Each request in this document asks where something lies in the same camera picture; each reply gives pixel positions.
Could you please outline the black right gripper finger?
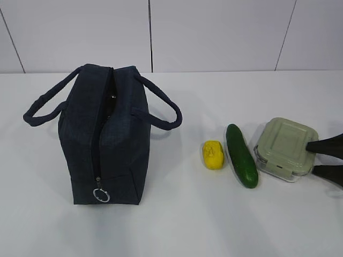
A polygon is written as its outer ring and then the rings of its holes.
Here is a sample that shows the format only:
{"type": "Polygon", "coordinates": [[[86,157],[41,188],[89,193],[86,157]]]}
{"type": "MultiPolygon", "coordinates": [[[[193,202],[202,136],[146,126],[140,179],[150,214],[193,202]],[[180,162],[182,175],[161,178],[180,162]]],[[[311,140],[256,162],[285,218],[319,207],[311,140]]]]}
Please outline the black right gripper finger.
{"type": "Polygon", "coordinates": [[[343,167],[342,165],[316,165],[312,174],[330,182],[343,186],[343,167]]]}
{"type": "Polygon", "coordinates": [[[343,158],[343,136],[342,134],[319,141],[307,143],[306,150],[316,154],[333,156],[342,160],[343,158]]]}

